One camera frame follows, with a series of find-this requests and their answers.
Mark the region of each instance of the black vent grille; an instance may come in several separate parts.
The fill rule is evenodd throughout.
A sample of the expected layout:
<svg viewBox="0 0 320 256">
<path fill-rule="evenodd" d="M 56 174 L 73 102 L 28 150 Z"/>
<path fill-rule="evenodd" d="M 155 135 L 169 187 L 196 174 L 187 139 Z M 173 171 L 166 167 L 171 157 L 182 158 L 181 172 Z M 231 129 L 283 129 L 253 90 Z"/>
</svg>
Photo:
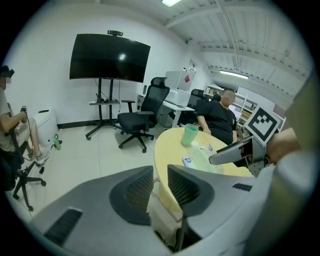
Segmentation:
<svg viewBox="0 0 320 256">
<path fill-rule="evenodd" d="M 244 191 L 250 191 L 252 188 L 252 186 L 241 184 L 241 183 L 234 184 L 232 187 L 235 189 L 244 190 Z"/>
<path fill-rule="evenodd" d="M 68 209 L 44 234 L 44 237 L 58 246 L 62 246 L 82 216 L 82 211 Z"/>
</svg>

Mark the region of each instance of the person's leg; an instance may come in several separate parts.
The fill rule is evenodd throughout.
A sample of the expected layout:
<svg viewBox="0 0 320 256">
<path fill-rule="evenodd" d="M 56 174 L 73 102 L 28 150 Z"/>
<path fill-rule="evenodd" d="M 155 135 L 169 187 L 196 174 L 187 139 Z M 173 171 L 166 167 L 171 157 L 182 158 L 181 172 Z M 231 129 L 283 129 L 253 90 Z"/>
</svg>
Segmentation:
<svg viewBox="0 0 320 256">
<path fill-rule="evenodd" d="M 27 120 L 26 123 L 21 123 L 16 128 L 16 132 L 17 132 L 17 140 L 18 140 L 19 147 L 24 142 L 27 142 L 29 138 L 31 138 L 34 155 L 36 157 L 41 155 L 41 151 L 39 147 L 37 124 L 36 124 L 36 120 L 33 117 L 30 117 L 29 121 Z M 27 151 L 30 154 L 31 150 L 28 150 L 28 148 L 30 149 L 30 146 L 27 146 Z"/>
<path fill-rule="evenodd" d="M 22 123 L 17 128 L 17 134 L 19 146 L 21 146 L 24 142 L 28 141 L 29 138 L 31 139 L 33 145 L 33 152 L 36 156 L 36 162 L 39 165 L 42 165 L 49 158 L 49 152 L 42 154 L 40 151 L 37 123 L 33 117 L 29 117 L 29 120 L 26 123 Z"/>
</svg>

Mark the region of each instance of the black office chair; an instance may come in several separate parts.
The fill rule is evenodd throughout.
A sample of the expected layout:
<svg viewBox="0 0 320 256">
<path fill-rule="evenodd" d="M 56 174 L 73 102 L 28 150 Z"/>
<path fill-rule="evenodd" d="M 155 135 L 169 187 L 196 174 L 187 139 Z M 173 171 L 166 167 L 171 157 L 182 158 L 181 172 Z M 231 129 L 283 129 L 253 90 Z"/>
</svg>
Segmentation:
<svg viewBox="0 0 320 256">
<path fill-rule="evenodd" d="M 195 111 L 182 111 L 178 120 L 178 125 L 194 124 L 197 121 L 198 108 L 207 102 L 208 99 L 204 97 L 204 91 L 200 89 L 193 89 L 189 98 L 187 107 L 194 109 Z M 175 119 L 176 115 L 172 111 L 169 113 L 169 117 Z"/>
<path fill-rule="evenodd" d="M 23 154 L 27 148 L 28 142 L 25 141 L 20 147 L 17 142 L 17 137 L 15 133 L 15 127 L 13 127 L 5 136 L 11 136 L 12 142 L 14 144 L 15 152 L 7 152 L 0 150 L 0 165 L 2 167 L 2 187 L 4 191 L 11 191 L 14 188 L 13 197 L 18 200 L 19 196 L 17 195 L 20 188 L 22 188 L 22 194 L 26 206 L 29 211 L 32 212 L 34 208 L 29 205 L 28 195 L 26 190 L 26 184 L 29 182 L 41 182 L 42 186 L 46 186 L 46 182 L 42 178 L 28 177 L 30 171 L 36 164 L 35 161 L 31 163 L 30 166 L 27 166 L 26 169 L 21 170 L 22 164 L 25 162 Z M 44 172 L 44 167 L 40 169 L 40 173 Z"/>
<path fill-rule="evenodd" d="M 142 153 L 147 152 L 147 147 L 141 136 L 151 137 L 152 141 L 155 138 L 153 135 L 146 134 L 145 132 L 148 132 L 150 128 L 155 127 L 158 123 L 157 112 L 170 92 L 170 88 L 165 86 L 166 79 L 166 77 L 155 77 L 151 80 L 151 85 L 146 92 L 141 111 L 132 112 L 132 103 L 135 103 L 134 100 L 121 101 L 128 103 L 129 106 L 129 113 L 118 114 L 118 121 L 123 129 L 121 134 L 125 132 L 132 134 L 132 136 L 122 142 L 119 145 L 119 149 L 122 149 L 127 142 L 137 138 L 143 146 Z"/>
</svg>

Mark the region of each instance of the white floor tile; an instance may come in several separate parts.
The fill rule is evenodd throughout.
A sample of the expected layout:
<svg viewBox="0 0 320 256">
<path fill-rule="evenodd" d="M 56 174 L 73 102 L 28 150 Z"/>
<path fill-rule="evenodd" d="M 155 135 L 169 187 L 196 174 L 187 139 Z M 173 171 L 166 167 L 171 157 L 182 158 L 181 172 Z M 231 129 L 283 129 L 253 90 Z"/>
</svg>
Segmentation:
<svg viewBox="0 0 320 256">
<path fill-rule="evenodd" d="M 62 129 L 60 131 L 59 140 L 62 140 L 61 149 L 54 152 L 54 158 L 83 158 L 86 156 L 96 156 L 99 154 L 99 133 L 92 135 L 91 140 L 86 139 L 86 133 L 91 131 L 95 126 L 83 126 Z"/>
<path fill-rule="evenodd" d="M 51 175 L 46 182 L 45 206 L 77 185 L 101 177 L 98 155 L 64 160 L 56 157 L 48 171 Z"/>
<path fill-rule="evenodd" d="M 100 154 L 101 175 L 108 176 L 142 166 L 154 166 L 154 153 L 147 150 L 142 153 L 141 149 L 117 149 L 112 153 Z"/>
</svg>

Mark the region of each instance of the chair backrest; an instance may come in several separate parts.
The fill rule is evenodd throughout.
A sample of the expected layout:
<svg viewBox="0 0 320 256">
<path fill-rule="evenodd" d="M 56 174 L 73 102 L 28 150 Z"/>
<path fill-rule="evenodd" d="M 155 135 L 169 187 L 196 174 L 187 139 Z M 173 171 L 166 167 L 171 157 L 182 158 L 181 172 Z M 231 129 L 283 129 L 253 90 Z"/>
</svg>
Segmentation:
<svg viewBox="0 0 320 256">
<path fill-rule="evenodd" d="M 167 77 L 155 77 L 151 80 L 145 99 L 141 106 L 141 111 L 152 111 L 150 121 L 157 124 L 157 112 L 170 92 L 170 88 L 165 86 Z"/>
</svg>

